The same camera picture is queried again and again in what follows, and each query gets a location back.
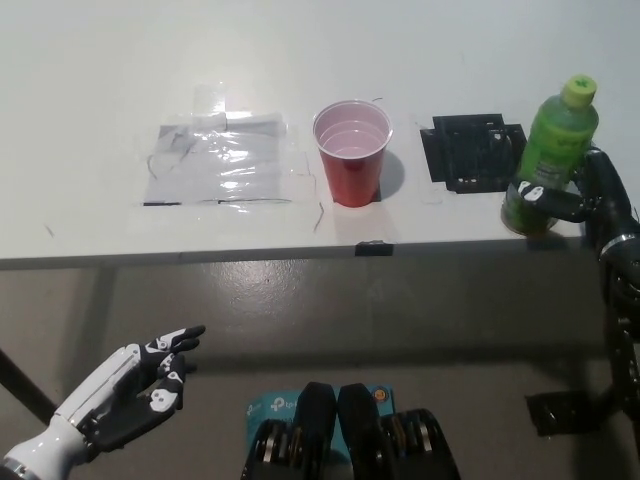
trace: green bottle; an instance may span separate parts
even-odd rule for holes
[[[564,189],[598,127],[598,113],[591,102],[597,85],[586,75],[576,75],[560,95],[549,97],[538,110],[517,176],[547,188]],[[524,205],[509,185],[502,204],[502,221],[523,235],[546,232],[555,220]]]

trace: gray floor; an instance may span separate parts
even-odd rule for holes
[[[465,480],[640,473],[621,415],[542,439],[524,403],[608,383],[587,252],[3,272],[0,309],[2,348],[56,401],[120,345],[208,327],[185,410],[74,479],[239,478],[246,404],[309,380],[389,383],[399,409],[431,409]],[[0,449],[38,433],[0,405]]]

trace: bottle cap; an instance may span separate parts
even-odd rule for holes
[[[574,75],[562,89],[562,101],[570,107],[587,107],[591,105],[598,85],[587,75]]]

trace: red cup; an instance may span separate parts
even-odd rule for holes
[[[334,103],[316,115],[313,135],[334,201],[346,207],[373,201],[392,133],[387,114],[361,100]]]

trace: table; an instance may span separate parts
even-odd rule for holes
[[[519,248],[502,194],[432,184],[418,126],[502,113],[528,131],[539,104],[584,72],[600,84],[595,141],[640,202],[635,95],[640,4],[580,0],[25,0],[0,15],[0,267],[48,268]],[[317,202],[140,206],[141,132],[223,81],[227,108],[282,112],[299,132]],[[379,99],[394,123],[382,202],[331,202],[311,119],[344,98]],[[560,222],[560,238],[578,226]]]

